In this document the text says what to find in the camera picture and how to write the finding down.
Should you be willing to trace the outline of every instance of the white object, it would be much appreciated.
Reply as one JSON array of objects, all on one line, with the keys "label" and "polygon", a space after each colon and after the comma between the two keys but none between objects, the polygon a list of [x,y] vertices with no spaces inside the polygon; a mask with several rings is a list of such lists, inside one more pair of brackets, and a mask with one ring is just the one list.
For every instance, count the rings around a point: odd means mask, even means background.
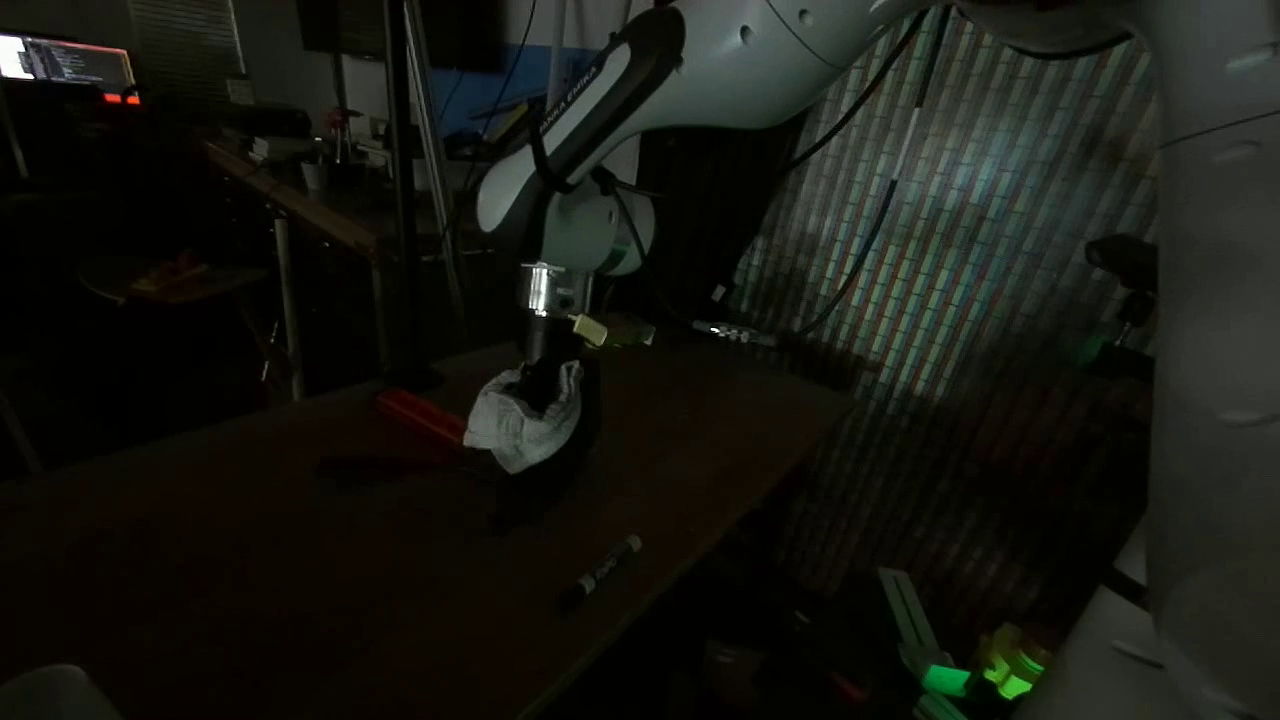
[{"label": "white object", "polygon": [[462,445],[490,452],[490,459],[514,477],[530,462],[550,459],[571,429],[581,423],[582,399],[581,399],[581,364],[560,364],[560,395],[549,413],[530,413],[520,402],[509,387],[520,379],[520,371],[499,371],[488,379],[471,402]]}]

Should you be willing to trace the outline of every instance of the table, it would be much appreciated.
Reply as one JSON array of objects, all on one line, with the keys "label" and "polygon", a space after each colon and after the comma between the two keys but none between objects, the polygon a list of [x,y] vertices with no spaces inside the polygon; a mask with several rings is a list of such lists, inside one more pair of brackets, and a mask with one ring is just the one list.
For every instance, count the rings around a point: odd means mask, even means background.
[{"label": "table", "polygon": [[[411,337],[422,327],[419,327],[419,321],[408,321],[408,327],[394,322],[394,317],[417,303],[403,299],[411,286],[394,292],[393,286],[394,273],[388,273],[388,262],[394,259],[394,252],[383,252],[388,237],[394,237],[393,191],[370,191],[370,186],[308,191],[299,184],[299,174],[270,170],[270,168],[248,160],[230,139],[202,139],[202,157],[219,174],[227,174],[239,186],[248,186],[253,197],[260,197],[270,213],[274,273],[281,273],[281,321],[285,321],[285,355],[286,355],[286,395],[292,399],[304,399],[304,391],[308,391],[304,387],[304,333],[299,333],[299,303],[297,303],[297,262],[292,262],[292,222],[311,226],[314,237],[347,246],[352,254],[359,254],[367,262],[378,364],[383,366],[419,364],[417,353],[394,348],[394,337]],[[437,226],[429,203],[419,203],[417,226]],[[488,252],[477,239],[478,237],[477,222],[462,222],[455,237],[458,237],[458,254],[477,259]],[[417,259],[443,259],[443,269],[448,269],[448,254],[443,254],[440,239],[433,239],[433,230],[422,230],[417,239]]]},{"label": "table", "polygon": [[[512,355],[443,364],[443,408]],[[605,355],[605,431],[542,517],[367,402],[285,402],[0,492],[0,674],[76,658],[126,720],[529,717],[750,511],[838,399],[678,344]],[[345,477],[333,459],[399,471]],[[560,600],[625,535],[645,552]]]}]

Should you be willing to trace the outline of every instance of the wall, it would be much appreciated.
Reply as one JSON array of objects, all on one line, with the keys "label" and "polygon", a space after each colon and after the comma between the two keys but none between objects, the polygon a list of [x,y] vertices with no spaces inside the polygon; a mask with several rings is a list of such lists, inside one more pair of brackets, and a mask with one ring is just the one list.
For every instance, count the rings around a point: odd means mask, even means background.
[{"label": "wall", "polygon": [[[765,327],[801,333],[831,306],[778,359],[848,391],[783,560],[820,593],[877,562],[909,568],[936,624],[965,640],[1000,620],[1063,629],[1143,496],[1148,387],[1089,364],[1118,286],[1082,244],[1150,239],[1150,71],[1138,45],[1045,64],[951,20],[870,237],[936,27],[938,14],[791,174],[740,262],[737,311]],[[886,45],[831,88],[801,149],[860,95]]]},{"label": "wall", "polygon": [[[564,67],[577,71],[605,49],[606,32],[620,25],[627,0],[564,0]],[[314,118],[335,106],[333,58],[322,52],[304,52],[299,20],[292,0],[239,0],[239,36],[260,102],[297,102]],[[433,100],[443,129],[483,129],[490,106],[509,100],[539,95],[549,88],[549,45],[557,39],[557,0],[512,0],[503,14],[509,67],[512,71],[433,71]],[[383,67],[374,58],[345,58],[347,102],[365,116],[383,116]]]}]

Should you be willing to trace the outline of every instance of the black object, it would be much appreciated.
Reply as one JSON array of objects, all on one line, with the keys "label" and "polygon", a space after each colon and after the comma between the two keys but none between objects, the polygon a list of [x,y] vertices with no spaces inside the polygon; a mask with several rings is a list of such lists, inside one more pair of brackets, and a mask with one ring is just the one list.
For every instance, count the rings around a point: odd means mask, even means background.
[{"label": "black object", "polygon": [[[437,67],[503,67],[503,4],[499,0],[417,0],[422,8],[433,64]],[[403,4],[370,0],[297,0],[304,49],[347,55],[393,55],[383,45],[388,8],[403,14]]]}]

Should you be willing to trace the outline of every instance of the wire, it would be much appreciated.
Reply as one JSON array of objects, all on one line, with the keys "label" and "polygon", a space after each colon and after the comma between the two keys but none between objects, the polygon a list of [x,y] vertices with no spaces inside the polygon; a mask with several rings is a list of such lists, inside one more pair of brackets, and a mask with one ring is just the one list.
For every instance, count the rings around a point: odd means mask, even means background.
[{"label": "wire", "polygon": [[886,179],[886,186],[885,186],[885,197],[879,197],[879,207],[877,207],[877,221],[870,221],[870,230],[868,230],[864,246],[854,252],[850,269],[845,273],[835,295],[831,295],[816,317],[807,317],[807,321],[801,322],[801,333],[796,333],[801,340],[811,337],[816,327],[822,327],[822,322],[835,317],[835,306],[838,306],[845,295],[850,292],[854,276],[868,269],[870,246],[877,246],[877,239],[879,239],[879,230],[885,230],[885,221],[886,221],[886,213],[890,213],[890,200],[895,200],[895,179]]},{"label": "wire", "polygon": [[[886,75],[890,58],[895,58],[898,49],[920,32],[920,25],[922,25],[922,11],[910,20],[910,27],[903,32],[903,39],[890,49],[886,64],[885,64],[879,75],[868,85],[868,92]],[[864,246],[854,252],[850,269],[845,273],[835,295],[831,295],[811,321],[801,322],[801,333],[796,333],[801,340],[811,337],[816,327],[822,327],[822,322],[835,317],[835,306],[838,306],[838,303],[848,299],[848,292],[854,286],[854,276],[868,269],[870,246],[879,244],[885,221],[886,221],[890,200],[895,200],[895,186],[898,186],[898,170],[903,170],[909,149],[917,144],[917,122],[920,122],[920,111],[922,111],[922,100],[928,100],[928,85],[932,85],[932,75],[936,75],[936,58],[938,58],[948,25],[951,25],[951,8],[942,8],[938,25],[936,25],[936,32],[932,32],[932,45],[928,45],[928,55],[922,55],[920,92],[917,92],[917,106],[910,106],[910,122],[909,122],[903,149],[898,149],[898,157],[895,157],[890,179],[886,179],[886,186],[885,186],[885,197],[879,197],[877,221],[870,221],[870,226],[868,226],[868,239],[864,239]]]},{"label": "wire", "polygon": [[890,45],[890,52],[885,55],[885,64],[877,67],[870,85],[848,102],[848,111],[816,139],[807,144],[801,157],[791,157],[783,162],[783,174],[796,170],[801,162],[807,162],[816,150],[822,150],[850,118],[854,111],[864,111],[864,102],[879,92],[879,85],[886,78],[890,64],[909,52],[909,45],[920,36],[928,11],[917,11],[909,32]]},{"label": "wire", "polygon": [[503,100],[509,100],[509,88],[512,88],[512,78],[514,78],[514,67],[520,67],[520,58],[524,58],[524,49],[529,49],[529,36],[530,36],[530,20],[534,20],[534,0],[529,0],[520,45],[514,45],[512,58],[509,58],[503,85],[499,85],[497,95],[490,95],[490,106],[488,106],[488,116],[483,116],[483,133],[478,133],[478,137],[488,137],[497,111],[499,111]]}]

